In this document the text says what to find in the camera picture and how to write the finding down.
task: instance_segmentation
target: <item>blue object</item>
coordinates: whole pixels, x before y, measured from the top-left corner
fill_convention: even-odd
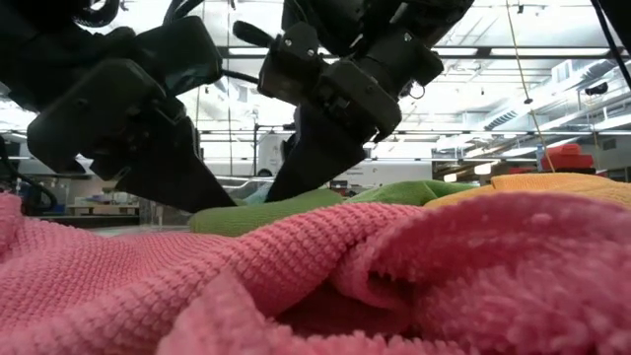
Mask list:
[[[541,164],[541,160],[543,159],[544,155],[545,155],[545,152],[543,151],[543,145],[537,144],[536,145],[536,169],[538,172],[543,172],[543,164]]]
[[[248,205],[265,203],[265,199],[267,199],[267,193],[269,192],[269,189],[271,187],[271,182],[268,182],[265,185],[261,186],[255,193],[251,194],[245,199],[245,203],[247,203]]]

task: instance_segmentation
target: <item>towel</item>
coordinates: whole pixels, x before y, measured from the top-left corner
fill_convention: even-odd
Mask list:
[[[3,355],[631,353],[613,204],[340,204],[239,239],[106,239],[19,210],[0,195]]]
[[[245,199],[245,202],[248,205],[265,203],[265,199],[267,198],[267,193],[269,193],[270,188],[272,188],[272,182],[264,184],[255,193],[248,196]]]
[[[351,197],[344,203],[381,202],[410,206],[423,206],[439,197],[474,188],[464,183],[447,183],[435,180],[403,181],[370,189]]]
[[[515,191],[570,193],[631,209],[631,184],[606,177],[565,173],[492,177],[489,185],[432,200],[426,207],[452,205],[471,197]]]
[[[188,225],[194,233],[240,237],[287,216],[341,203],[342,199],[339,193],[317,189],[284,201],[203,210],[194,214]]]
[[[422,206],[432,199],[470,188],[472,186],[467,184],[432,180],[397,182],[365,191],[344,203],[381,202]],[[264,205],[257,203],[262,195],[267,195],[268,190],[268,187],[263,188],[260,194],[251,196],[251,199],[248,197],[245,200],[248,206],[213,208],[198,212],[189,222],[191,232],[240,237],[282,218],[332,206],[343,200],[336,192],[320,189],[285,201]]]

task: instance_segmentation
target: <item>table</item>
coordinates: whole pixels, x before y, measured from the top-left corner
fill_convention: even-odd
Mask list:
[[[68,214],[73,216],[81,215],[138,215],[139,205],[68,205]]]

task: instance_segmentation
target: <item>orange object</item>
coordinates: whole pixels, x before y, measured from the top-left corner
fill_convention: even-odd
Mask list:
[[[570,193],[631,209],[631,184],[584,174],[517,174],[492,177],[491,184],[432,200],[425,207],[457,204],[467,198],[501,192]]]

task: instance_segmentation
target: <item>black cable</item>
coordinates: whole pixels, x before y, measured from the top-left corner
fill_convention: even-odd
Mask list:
[[[184,0],[172,0],[171,4],[169,4],[169,8],[167,9],[167,13],[165,14],[165,18],[163,19],[163,24],[166,25],[174,20],[175,10],[181,5]]]
[[[246,82],[258,85],[258,79],[254,78],[251,75],[247,75],[247,74],[244,74],[244,73],[239,73],[239,72],[232,71],[232,70],[226,70],[226,69],[222,69],[222,72],[224,73],[225,76],[227,76],[229,78],[239,79],[239,80],[243,80],[243,81],[246,81]]]
[[[173,20],[181,19],[188,15],[189,12],[193,11],[199,4],[201,4],[203,0],[188,0],[184,1],[183,4],[179,5],[177,10],[175,10]]]
[[[611,49],[611,54],[613,54],[613,58],[618,63],[620,72],[622,73],[624,80],[627,82],[627,86],[631,90],[631,75],[629,75],[629,70],[627,69],[626,64],[624,64],[624,60],[622,60],[622,55],[620,55],[618,47],[615,45],[615,40],[613,40],[613,35],[611,35],[611,30],[609,29],[607,20],[604,17],[602,7],[600,7],[600,2],[598,0],[592,0],[592,5],[594,6],[594,10],[596,10],[596,16],[598,17],[598,21],[602,27],[604,37],[607,39],[607,43],[609,44],[609,49]]]
[[[52,192],[50,192],[49,189],[33,181],[29,177],[24,176],[22,173],[18,172],[15,169],[15,167],[11,164],[11,160],[9,159],[9,154],[7,153],[6,142],[2,136],[0,136],[0,160],[2,161],[2,164],[4,164],[4,166],[7,168],[7,170],[13,177],[20,178],[22,181],[29,184],[32,188],[38,189],[39,191],[41,191],[41,193],[43,193],[44,195],[46,195],[46,197],[48,197],[48,200],[50,201],[50,203],[46,207],[39,208],[39,206],[31,206],[34,210],[37,210],[40,212],[51,211],[53,208],[55,208],[55,206],[57,206],[57,197]]]
[[[74,14],[73,20],[82,26],[89,28],[101,28],[111,24],[118,15],[120,0],[105,0],[99,10],[86,8]]]

